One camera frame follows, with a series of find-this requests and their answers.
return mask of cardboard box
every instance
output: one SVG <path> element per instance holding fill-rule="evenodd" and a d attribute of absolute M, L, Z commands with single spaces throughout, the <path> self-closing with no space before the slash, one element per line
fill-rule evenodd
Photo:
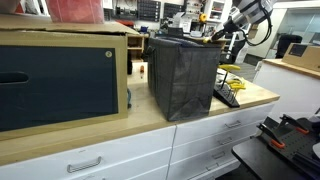
<path fill-rule="evenodd" d="M 320 46 L 291 43 L 282 62 L 320 72 Z"/>
<path fill-rule="evenodd" d="M 256 37 L 256 35 L 258 33 L 258 26 L 259 26 L 259 24 L 253 24 L 250 27 L 250 30 L 248 32 L 248 39 L 253 39 Z"/>
<path fill-rule="evenodd" d="M 0 22 L 0 140 L 8 130 L 26 136 L 128 116 L 126 34 L 136 31 L 38 16 Z"/>

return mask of yellow object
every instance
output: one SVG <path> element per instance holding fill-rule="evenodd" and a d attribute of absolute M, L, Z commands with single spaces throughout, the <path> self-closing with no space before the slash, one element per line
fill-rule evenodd
<path fill-rule="evenodd" d="M 230 72 L 230 70 L 240 70 L 241 68 L 239 66 L 236 65 L 230 65 L 230 64 L 223 64 L 223 65 L 219 65 L 220 69 L 224 69 L 228 72 Z"/>
<path fill-rule="evenodd" d="M 246 89 L 245 84 L 230 84 L 229 86 L 231 89 L 236 89 L 236 90 Z"/>
<path fill-rule="evenodd" d="M 200 22 L 206 22 L 207 21 L 207 15 L 206 14 L 201 14 L 199 16 L 199 20 L 200 20 Z"/>
<path fill-rule="evenodd" d="M 227 84 L 235 84 L 235 83 L 241 84 L 241 81 L 238 80 L 238 79 L 233 79 L 233 80 L 228 80 L 228 81 L 227 81 Z"/>
<path fill-rule="evenodd" d="M 203 39 L 203 43 L 208 43 L 211 41 L 211 37 L 207 37 Z"/>

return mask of chair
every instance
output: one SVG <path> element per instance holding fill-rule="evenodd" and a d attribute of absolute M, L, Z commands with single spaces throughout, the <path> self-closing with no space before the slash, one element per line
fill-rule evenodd
<path fill-rule="evenodd" d="M 276 53 L 276 59 L 283 58 L 291 43 L 301 43 L 302 37 L 298 35 L 281 35 L 278 43 L 278 50 Z"/>

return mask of white cabinet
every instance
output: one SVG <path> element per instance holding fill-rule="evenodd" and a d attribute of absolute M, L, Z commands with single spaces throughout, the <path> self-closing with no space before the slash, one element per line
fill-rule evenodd
<path fill-rule="evenodd" d="M 177 125 L 168 180 L 216 178 L 237 168 L 233 146 L 257 132 L 273 103 Z"/>
<path fill-rule="evenodd" d="M 232 0 L 208 0 L 204 9 L 207 21 L 217 24 L 226 22 L 231 6 Z"/>
<path fill-rule="evenodd" d="M 175 129 L 175 126 L 168 127 L 1 166 L 0 179 L 16 180 L 21 179 L 22 175 L 32 180 L 72 179 L 95 171 L 104 172 L 103 169 L 109 174 L 110 168 L 113 168 L 113 173 L 123 175 L 119 177 L 137 176 L 152 170 L 139 166 L 140 163 L 150 161 L 150 167 L 154 169 L 169 163 Z M 128 176 L 125 176 L 126 171 L 119 170 L 122 167 L 135 171 L 128 171 Z"/>
<path fill-rule="evenodd" d="M 214 172 L 219 166 L 235 159 L 231 154 L 233 146 L 248 139 L 248 137 L 243 138 L 228 145 L 170 164 L 168 180 L 190 179 L 208 171 Z"/>
<path fill-rule="evenodd" d="M 78 177 L 72 178 L 72 180 L 90 180 L 91 178 L 99 180 L 140 179 L 138 178 L 139 176 L 143 178 L 141 174 L 168 165 L 170 154 L 171 148 L 167 148 L 160 152 L 147 154 L 143 157 L 137 157 L 111 167 L 100 168 L 90 172 L 82 172 Z M 157 173 L 163 177 L 167 174 L 167 171 L 160 171 Z"/>
<path fill-rule="evenodd" d="M 231 148 L 257 131 L 265 104 L 0 167 L 0 179 L 183 180 L 239 166 Z"/>
<path fill-rule="evenodd" d="M 241 126 L 264 120 L 273 104 L 265 104 L 231 113 L 203 118 L 190 123 L 179 124 L 174 147 L 205 138 L 217 133 L 232 130 Z"/>
<path fill-rule="evenodd" d="M 265 62 L 261 65 L 253 82 L 281 96 L 269 115 L 271 118 L 280 121 L 284 113 L 293 118 L 309 118 L 320 108 L 319 79 L 286 67 Z"/>

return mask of cable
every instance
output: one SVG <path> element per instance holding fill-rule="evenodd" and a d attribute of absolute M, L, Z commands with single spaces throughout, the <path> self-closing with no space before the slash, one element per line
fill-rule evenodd
<path fill-rule="evenodd" d="M 258 46 L 258 45 L 264 43 L 267 39 L 269 39 L 269 37 L 270 37 L 270 35 L 272 33 L 272 24 L 271 24 L 271 19 L 270 19 L 268 11 L 262 6 L 261 0 L 260 1 L 259 0 L 255 0 L 255 1 L 259 3 L 259 8 L 262 10 L 262 12 L 264 13 L 264 16 L 266 17 L 266 19 L 268 21 L 268 30 L 267 30 L 267 33 L 266 33 L 265 37 L 259 43 L 254 44 L 254 43 L 252 43 L 252 42 L 250 42 L 248 40 L 247 35 L 244 32 L 244 30 L 239 28 L 239 30 L 243 33 L 243 36 L 244 36 L 244 38 L 245 38 L 245 40 L 246 40 L 246 42 L 248 43 L 249 46 Z"/>

